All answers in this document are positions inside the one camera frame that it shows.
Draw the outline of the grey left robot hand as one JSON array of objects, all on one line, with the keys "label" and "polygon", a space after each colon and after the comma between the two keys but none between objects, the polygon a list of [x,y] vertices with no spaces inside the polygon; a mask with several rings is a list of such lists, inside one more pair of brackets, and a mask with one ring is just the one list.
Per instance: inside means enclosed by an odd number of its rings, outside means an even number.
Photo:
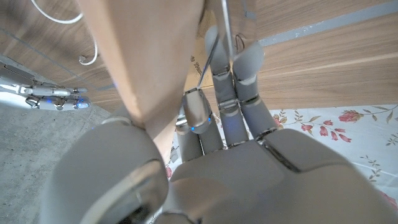
[{"label": "grey left robot hand", "polygon": [[257,42],[233,63],[216,27],[205,36],[228,148],[200,89],[177,120],[182,163],[168,176],[125,108],[61,158],[42,196],[41,223],[396,223],[397,212],[344,157],[278,129],[257,91]]}]

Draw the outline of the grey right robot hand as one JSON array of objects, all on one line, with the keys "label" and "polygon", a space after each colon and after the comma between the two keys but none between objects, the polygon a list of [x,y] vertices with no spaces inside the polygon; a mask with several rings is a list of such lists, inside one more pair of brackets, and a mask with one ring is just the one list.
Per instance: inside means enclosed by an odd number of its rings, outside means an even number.
[{"label": "grey right robot hand", "polygon": [[15,108],[72,111],[91,106],[86,88],[41,82],[16,67],[1,64],[1,103]]}]

